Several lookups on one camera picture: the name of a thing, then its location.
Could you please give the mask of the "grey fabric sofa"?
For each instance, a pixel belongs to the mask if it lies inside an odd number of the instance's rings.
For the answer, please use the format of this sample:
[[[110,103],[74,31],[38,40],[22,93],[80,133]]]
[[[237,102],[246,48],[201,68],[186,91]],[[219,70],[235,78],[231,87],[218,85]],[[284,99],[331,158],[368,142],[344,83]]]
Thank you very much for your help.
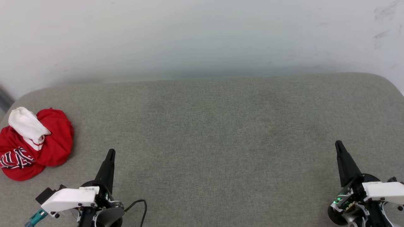
[[[360,170],[404,181],[404,96],[365,73],[76,84],[13,108],[65,112],[68,161],[16,182],[0,173],[0,227],[23,227],[47,187],[93,180],[116,150],[113,197],[145,199],[143,227],[335,227],[335,141]]]

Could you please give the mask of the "red and white garment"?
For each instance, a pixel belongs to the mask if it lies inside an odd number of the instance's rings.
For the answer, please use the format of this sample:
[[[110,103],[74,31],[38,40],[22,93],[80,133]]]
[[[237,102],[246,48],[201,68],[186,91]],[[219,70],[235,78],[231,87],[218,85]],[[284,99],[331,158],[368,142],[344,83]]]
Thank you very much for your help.
[[[33,113],[18,107],[0,131],[0,170],[14,181],[25,181],[46,167],[59,166],[69,158],[73,135],[63,111],[49,108]]]

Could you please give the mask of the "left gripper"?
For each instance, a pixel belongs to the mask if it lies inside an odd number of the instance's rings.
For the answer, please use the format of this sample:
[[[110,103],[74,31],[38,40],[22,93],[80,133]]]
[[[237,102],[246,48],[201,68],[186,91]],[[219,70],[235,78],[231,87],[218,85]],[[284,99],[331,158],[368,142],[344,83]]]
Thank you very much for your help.
[[[121,227],[124,207],[120,201],[114,200],[113,182],[116,151],[110,148],[95,180],[82,184],[85,189],[98,189],[94,201],[90,205],[78,208],[77,227]]]

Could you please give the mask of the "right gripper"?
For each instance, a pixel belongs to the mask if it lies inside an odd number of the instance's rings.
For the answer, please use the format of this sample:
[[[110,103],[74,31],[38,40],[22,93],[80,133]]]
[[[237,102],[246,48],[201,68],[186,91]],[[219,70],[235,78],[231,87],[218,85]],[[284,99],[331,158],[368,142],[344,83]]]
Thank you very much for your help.
[[[400,227],[386,214],[385,206],[394,203],[371,199],[364,201],[366,194],[362,183],[382,181],[371,174],[362,174],[341,140],[335,142],[335,148],[340,184],[343,188],[328,208],[330,220],[339,226],[347,227]],[[387,182],[398,181],[391,177]],[[404,205],[394,205],[399,210],[404,210]]]

